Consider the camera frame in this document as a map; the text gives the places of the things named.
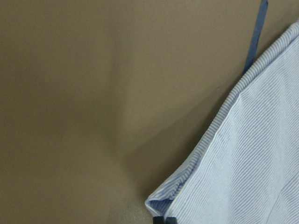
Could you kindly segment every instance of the cloth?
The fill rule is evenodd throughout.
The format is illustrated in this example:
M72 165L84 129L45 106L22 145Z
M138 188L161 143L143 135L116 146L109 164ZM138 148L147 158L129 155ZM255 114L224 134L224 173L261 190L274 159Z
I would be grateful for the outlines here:
M145 205L178 224L299 223L299 20L244 74Z

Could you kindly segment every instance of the brown surface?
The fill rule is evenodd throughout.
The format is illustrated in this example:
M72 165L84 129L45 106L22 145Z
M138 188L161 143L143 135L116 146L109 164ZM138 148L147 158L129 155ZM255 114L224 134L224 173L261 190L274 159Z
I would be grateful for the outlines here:
M239 79L260 0L1 1L0 223L150 224ZM270 0L265 50L299 17Z

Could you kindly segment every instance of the striped fabric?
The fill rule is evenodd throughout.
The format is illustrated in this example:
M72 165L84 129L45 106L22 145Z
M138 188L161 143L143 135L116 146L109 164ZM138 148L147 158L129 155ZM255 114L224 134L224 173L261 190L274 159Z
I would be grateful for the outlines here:
M299 20L246 72L145 204L178 224L299 224Z

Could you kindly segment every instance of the blue ribbon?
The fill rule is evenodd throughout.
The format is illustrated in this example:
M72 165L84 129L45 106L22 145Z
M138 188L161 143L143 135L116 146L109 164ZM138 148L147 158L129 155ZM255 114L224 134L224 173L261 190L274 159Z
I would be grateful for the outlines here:
M263 22L265 21L267 9L268 9L268 1L262 0L262 2L260 4L260 8L258 10L256 26L254 28L254 32L253 32L253 35L251 38L251 43L250 43L249 51L247 54L247 59L246 59L243 75L252 66L254 59L256 57L257 44L258 44L258 40L260 38L262 29L263 29Z

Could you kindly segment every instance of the black clip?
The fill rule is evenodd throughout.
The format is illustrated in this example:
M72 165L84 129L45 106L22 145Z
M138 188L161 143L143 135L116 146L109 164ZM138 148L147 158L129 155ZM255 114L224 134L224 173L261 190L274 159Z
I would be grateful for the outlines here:
M178 224L175 217L167 217L166 222L164 222L163 216L153 217L153 224Z

